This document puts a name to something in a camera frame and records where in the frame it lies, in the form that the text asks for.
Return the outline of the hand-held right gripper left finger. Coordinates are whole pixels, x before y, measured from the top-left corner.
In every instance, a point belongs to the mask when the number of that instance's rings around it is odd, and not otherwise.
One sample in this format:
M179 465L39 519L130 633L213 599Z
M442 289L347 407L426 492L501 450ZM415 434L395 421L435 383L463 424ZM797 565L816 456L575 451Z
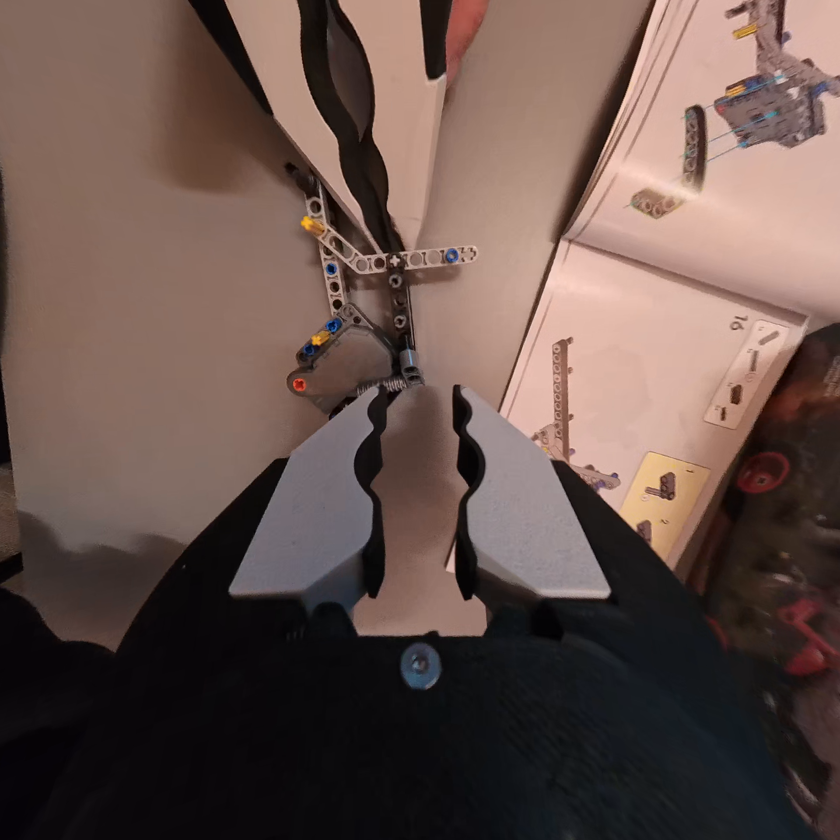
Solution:
M378 596L385 576L382 470L386 393L365 391L287 459L242 563L235 599L283 598L312 612L351 610Z

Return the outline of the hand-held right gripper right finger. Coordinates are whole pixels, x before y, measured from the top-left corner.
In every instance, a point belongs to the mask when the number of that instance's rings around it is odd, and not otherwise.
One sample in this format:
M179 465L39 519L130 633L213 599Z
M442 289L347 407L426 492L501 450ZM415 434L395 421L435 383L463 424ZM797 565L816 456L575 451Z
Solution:
M553 462L474 390L455 385L458 590L488 611L611 594Z

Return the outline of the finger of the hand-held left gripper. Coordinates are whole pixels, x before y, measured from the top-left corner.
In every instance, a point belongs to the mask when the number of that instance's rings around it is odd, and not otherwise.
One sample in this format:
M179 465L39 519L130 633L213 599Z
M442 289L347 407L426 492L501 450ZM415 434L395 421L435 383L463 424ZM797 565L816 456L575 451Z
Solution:
M358 128L374 209L403 247L424 225L445 98L449 2L330 2L337 88Z
M375 92L340 2L191 1L215 44L372 244L396 249Z

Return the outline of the grey toy brick beam assembly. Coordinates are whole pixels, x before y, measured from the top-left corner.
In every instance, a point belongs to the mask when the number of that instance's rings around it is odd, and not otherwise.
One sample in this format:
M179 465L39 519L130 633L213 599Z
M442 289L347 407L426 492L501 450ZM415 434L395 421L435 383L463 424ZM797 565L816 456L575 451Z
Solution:
M330 310L327 321L296 351L287 389L333 417L357 398L358 384L396 373L401 351L414 350L422 369L410 279L419 272L470 265L477 261L479 251L475 246L449 246L366 254L333 225L327 190L319 178L290 162L285 170L305 196L301 227L317 241ZM391 305L390 327L377 324L352 301L349 274L385 282Z

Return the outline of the grey spring shock absorber piece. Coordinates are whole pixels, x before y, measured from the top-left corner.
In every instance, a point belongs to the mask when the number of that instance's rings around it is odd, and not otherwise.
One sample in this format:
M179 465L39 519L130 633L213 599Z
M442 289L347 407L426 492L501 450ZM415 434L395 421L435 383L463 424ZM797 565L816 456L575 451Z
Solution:
M406 390L425 385L424 373L414 350L407 349L399 353L397 368L396 373L376 377L358 384L355 389L355 396L360 397L371 390L383 390L389 398L393 398Z

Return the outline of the grey desk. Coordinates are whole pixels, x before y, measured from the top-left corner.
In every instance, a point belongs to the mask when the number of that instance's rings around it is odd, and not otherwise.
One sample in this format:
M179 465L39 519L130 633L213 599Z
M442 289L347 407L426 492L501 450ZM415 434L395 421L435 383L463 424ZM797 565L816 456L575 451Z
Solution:
M517 5L490 3L447 101L425 242L480 257L413 293L430 387L388 413L364 634L486 624L444 568L451 387L498 403L564 190L542 97L564 23ZM187 2L2 2L19 588L60 637L119 646L186 545L321 424L286 388L326 312L290 158Z

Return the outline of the person's left hand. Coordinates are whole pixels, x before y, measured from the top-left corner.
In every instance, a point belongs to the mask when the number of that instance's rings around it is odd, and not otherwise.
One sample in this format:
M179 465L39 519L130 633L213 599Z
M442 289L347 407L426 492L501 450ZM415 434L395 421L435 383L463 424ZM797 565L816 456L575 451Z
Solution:
M467 50L485 19L489 1L452 1L445 39L446 81L455 81Z

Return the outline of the white building instruction booklet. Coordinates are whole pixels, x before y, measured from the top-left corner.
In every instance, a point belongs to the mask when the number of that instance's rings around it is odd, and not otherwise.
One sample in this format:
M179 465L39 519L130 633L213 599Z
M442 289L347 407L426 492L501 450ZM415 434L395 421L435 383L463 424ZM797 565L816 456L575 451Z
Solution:
M839 2L656 2L502 415L674 569L838 319Z

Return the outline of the dark printed toy box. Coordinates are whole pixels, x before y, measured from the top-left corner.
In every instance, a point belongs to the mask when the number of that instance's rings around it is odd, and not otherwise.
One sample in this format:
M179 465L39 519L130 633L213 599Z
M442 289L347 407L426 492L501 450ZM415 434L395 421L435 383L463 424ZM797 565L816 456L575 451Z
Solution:
M688 584L794 809L838 838L837 322L803 340L765 404Z

